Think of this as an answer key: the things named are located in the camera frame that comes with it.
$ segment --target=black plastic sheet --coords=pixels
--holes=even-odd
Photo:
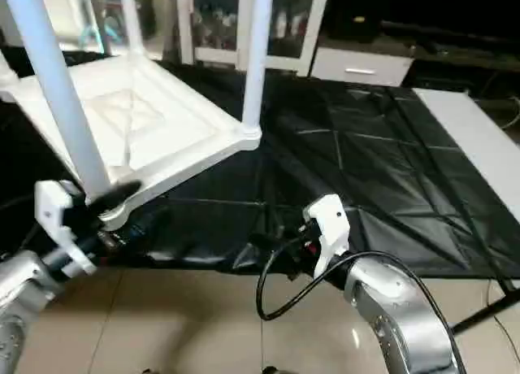
[[[4,50],[21,75],[22,50]],[[69,65],[100,58],[66,53]],[[244,75],[199,67],[170,72],[240,117]],[[264,137],[131,214],[119,232],[131,244],[115,262],[258,272],[266,249],[253,233],[280,235],[301,209],[338,193],[353,251],[383,250],[420,276],[520,277],[520,228],[428,109],[407,89],[268,75]],[[0,104],[0,203],[30,196],[36,180],[68,174],[14,105]],[[27,199],[0,206],[2,249],[12,252],[34,225]],[[40,249],[37,233],[29,247]],[[284,270],[284,263],[278,265]]]

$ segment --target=cabinet drawer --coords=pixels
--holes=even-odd
[[[412,61],[406,57],[320,47],[311,75],[324,80],[399,86]]]

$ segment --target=tile floor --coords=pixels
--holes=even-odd
[[[305,284],[270,276],[268,309]],[[17,374],[297,373],[386,374],[379,346],[340,292],[320,285],[282,318],[262,324],[254,276],[217,272],[104,269],[75,280],[34,324]],[[428,280],[449,321],[486,302],[486,280]],[[491,301],[500,297],[491,285]],[[520,307],[500,315],[520,346]],[[458,339],[469,374],[519,373],[496,321]]]

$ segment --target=drawer handle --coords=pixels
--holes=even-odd
[[[375,71],[370,69],[358,69],[356,67],[347,67],[345,70],[347,73],[356,73],[358,75],[374,75]]]

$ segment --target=glass cabinet door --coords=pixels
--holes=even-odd
[[[239,0],[193,0],[195,47],[236,50]]]
[[[227,63],[242,68],[239,53],[247,47],[249,34],[244,31],[251,19],[248,0],[177,1],[183,62]],[[186,13],[189,17],[182,20]]]
[[[327,0],[273,0],[267,66],[306,76]]]
[[[273,0],[267,54],[299,59],[313,0]]]

